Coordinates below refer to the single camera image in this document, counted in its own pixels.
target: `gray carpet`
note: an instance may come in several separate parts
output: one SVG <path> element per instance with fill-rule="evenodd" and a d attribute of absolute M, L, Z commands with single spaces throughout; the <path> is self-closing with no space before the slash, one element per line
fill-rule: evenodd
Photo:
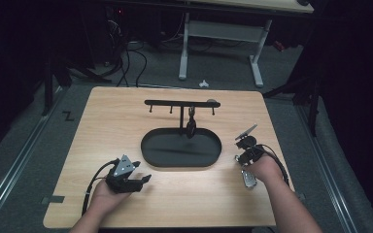
<path fill-rule="evenodd" d="M 242 52 L 242 50 L 247 50 L 246 46 L 234 49 Z M 210 85 L 210 89 L 265 92 L 287 81 L 302 48 L 288 49 L 282 52 L 271 47 L 266 47 L 263 50 L 259 60 L 265 84 L 262 89 L 254 86 L 248 58 L 237 55 L 236 53 L 239 52 L 220 54 L 217 48 L 211 48 L 206 52 L 192 51 L 188 77 L 186 81 L 182 82 L 178 80 L 179 48 L 161 47 L 158 50 L 145 45 L 139 52 L 148 59 L 147 68 L 139 79 L 140 86 L 163 85 L 200 88 L 199 83 L 205 80 Z M 126 79 L 129 84 L 133 85 L 144 66 L 144 59 L 135 52 L 130 52 L 129 55 L 131 65 Z M 107 68 L 99 68 L 97 71 L 102 72 L 103 69 Z M 116 85 L 120 77 L 121 72 L 114 74 L 111 77 L 113 80 L 111 85 Z M 90 90 L 96 85 L 101 84 L 74 78 L 72 86 L 67 90 L 60 91 L 60 94 L 57 95 L 61 96 L 58 105 L 48 118 L 47 125 L 30 153 L 29 161 L 0 208 L 0 232 L 67 232 L 67 230 L 46 229 L 43 226 L 43 218 L 48 207 L 48 204 L 43 203 L 43 199 L 52 195 L 83 113 L 85 102 Z M 266 105 L 286 157 L 292 182 L 297 193 L 302 197 L 303 203 L 316 218 L 324 232 L 344 232 L 323 181 L 315 156 L 316 150 L 304 127 L 305 122 L 289 98 L 290 95 L 279 95 L 266 99 Z M 29 134 L 42 120 L 40 116 L 42 111 L 43 89 L 41 88 L 36 93 L 34 103 L 13 123 L 10 132 L 0 144 L 0 183 L 4 181 Z M 69 118 L 73 120 L 66 120 L 67 114 L 65 112 L 70 112 Z M 354 218 L 356 231 L 373 232 L 373 210 L 339 148 L 323 103 L 320 103 L 317 133 L 317 141 L 327 158 L 331 173 L 346 199 Z M 270 230 L 257 227 L 253 229 L 253 232 L 270 232 Z"/>

